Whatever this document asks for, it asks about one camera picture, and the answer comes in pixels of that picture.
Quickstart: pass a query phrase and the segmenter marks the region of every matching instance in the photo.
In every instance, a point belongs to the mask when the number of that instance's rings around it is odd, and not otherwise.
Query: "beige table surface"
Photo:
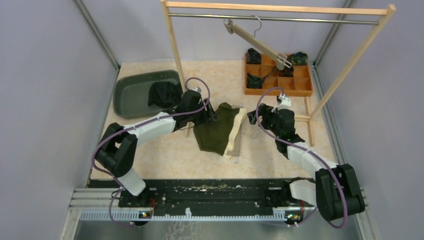
[[[253,111],[260,96],[244,95],[242,90],[243,61],[183,61],[186,78],[198,77],[206,81],[211,90],[211,104],[214,109],[222,102],[230,105],[242,104],[247,111]],[[173,61],[139,62],[122,64],[119,77],[162,71],[176,70]],[[189,87],[200,86],[202,94],[207,92],[202,84],[195,80]],[[291,97],[292,110],[305,115],[303,97]],[[315,93],[310,97],[312,109],[317,105]],[[275,96],[267,96],[263,103],[274,106]],[[105,126],[117,122],[120,125],[133,124],[140,119],[123,119],[114,113],[112,104],[109,107]],[[306,140],[308,129],[305,122],[295,124],[297,133]],[[321,156],[334,161],[328,133],[321,114],[313,122],[315,146]],[[257,126],[250,125],[247,120],[242,124],[241,151],[239,163],[225,159],[217,153],[204,152],[190,131],[173,132],[139,146],[135,153],[133,168],[144,179],[239,179],[239,178],[293,178],[308,177],[308,174],[295,163],[287,160],[277,151],[274,139],[267,136]],[[108,175],[93,170],[91,179],[105,179]]]

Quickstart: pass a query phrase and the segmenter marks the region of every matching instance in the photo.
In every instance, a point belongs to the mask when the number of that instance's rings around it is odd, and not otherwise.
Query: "metal hook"
[[[262,21],[261,21],[261,19],[260,19],[258,16],[255,16],[255,15],[250,15],[250,16],[257,18],[257,20],[259,21],[259,24],[260,24],[259,28],[258,28],[258,29],[256,29],[256,30],[253,32],[253,37],[254,37],[254,38],[256,38],[256,32],[257,32],[257,31],[259,31],[259,30],[262,28]]]

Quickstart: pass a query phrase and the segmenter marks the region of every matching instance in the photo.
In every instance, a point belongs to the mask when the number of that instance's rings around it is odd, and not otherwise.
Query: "green tray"
[[[155,71],[121,78],[115,84],[113,110],[124,119],[151,117],[163,109],[153,104],[148,106],[149,90],[153,83],[178,84],[180,78],[175,70]]]

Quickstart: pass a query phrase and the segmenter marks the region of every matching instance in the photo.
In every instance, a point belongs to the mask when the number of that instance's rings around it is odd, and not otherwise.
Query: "olive green garment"
[[[218,121],[195,126],[193,132],[200,150],[223,156],[233,129],[234,119],[239,111],[240,108],[232,108],[231,105],[223,102],[215,111],[219,117]]]

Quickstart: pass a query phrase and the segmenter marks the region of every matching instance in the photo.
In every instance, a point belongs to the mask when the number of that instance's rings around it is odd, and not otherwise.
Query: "orange wooden box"
[[[276,66],[276,62],[265,54],[262,54],[260,64],[248,64],[247,54],[244,55],[244,95],[262,95],[268,89],[281,87],[288,96],[310,97],[314,91],[312,88],[311,73],[309,66],[293,65],[293,77],[281,76],[277,71],[267,77],[262,84],[262,88],[254,89],[247,87],[248,73],[258,77],[265,77]],[[278,96],[279,90],[272,90],[268,95]]]

